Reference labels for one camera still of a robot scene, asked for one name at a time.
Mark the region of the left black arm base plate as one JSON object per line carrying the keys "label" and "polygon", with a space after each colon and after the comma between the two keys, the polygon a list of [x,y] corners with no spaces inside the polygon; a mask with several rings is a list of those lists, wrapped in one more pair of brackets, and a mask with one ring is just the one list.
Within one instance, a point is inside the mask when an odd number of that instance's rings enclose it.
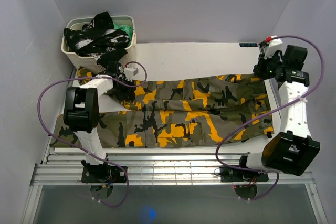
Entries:
{"label": "left black arm base plate", "polygon": [[123,172],[120,168],[112,166],[110,167],[109,176],[103,179],[97,179],[93,175],[90,175],[86,168],[83,168],[81,180],[82,183],[104,183],[107,184],[109,182],[115,183],[125,183],[127,181],[125,177],[125,172]]}

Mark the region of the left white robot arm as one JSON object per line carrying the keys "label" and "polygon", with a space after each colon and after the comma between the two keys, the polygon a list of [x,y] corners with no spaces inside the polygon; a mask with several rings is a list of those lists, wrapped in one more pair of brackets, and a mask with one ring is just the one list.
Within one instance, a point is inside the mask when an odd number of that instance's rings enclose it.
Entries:
{"label": "left white robot arm", "polygon": [[139,72],[136,67],[123,67],[115,62],[107,74],[103,74],[78,87],[66,91],[64,123],[69,126],[86,149],[86,159],[81,161],[83,183],[125,183],[126,167],[111,166],[107,153],[101,145],[97,126],[99,124],[99,98],[117,87],[113,79],[121,81],[122,87],[134,85],[133,78]]}

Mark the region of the yellow camouflage trousers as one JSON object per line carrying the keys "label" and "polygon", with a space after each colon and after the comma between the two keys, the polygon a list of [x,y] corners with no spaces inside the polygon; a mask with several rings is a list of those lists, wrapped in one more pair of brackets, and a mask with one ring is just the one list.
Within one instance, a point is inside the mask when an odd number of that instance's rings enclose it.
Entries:
{"label": "yellow camouflage trousers", "polygon": [[265,83],[254,74],[134,83],[134,100],[111,97],[122,110],[100,113],[104,148],[212,146],[274,133]]}

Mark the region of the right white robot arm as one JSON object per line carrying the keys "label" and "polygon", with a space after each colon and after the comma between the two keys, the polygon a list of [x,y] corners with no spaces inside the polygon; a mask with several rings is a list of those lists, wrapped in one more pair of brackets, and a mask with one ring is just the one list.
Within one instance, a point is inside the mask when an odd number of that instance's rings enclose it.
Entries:
{"label": "right white robot arm", "polygon": [[282,105],[279,133],[260,153],[247,153],[240,158],[238,177],[250,180],[256,170],[277,170],[300,176],[320,150],[308,128],[307,101],[302,98],[309,90],[309,75],[302,71],[307,49],[289,45],[285,52],[260,54],[254,73],[266,79],[275,78]]}

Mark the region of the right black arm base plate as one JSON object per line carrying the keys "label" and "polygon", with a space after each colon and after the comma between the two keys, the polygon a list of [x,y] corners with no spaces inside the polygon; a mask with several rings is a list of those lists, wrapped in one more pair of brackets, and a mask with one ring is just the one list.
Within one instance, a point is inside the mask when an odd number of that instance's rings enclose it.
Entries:
{"label": "right black arm base plate", "polygon": [[268,182],[267,174],[248,172],[239,169],[232,169],[226,166],[221,166],[214,172],[215,176],[221,178],[221,182]]}

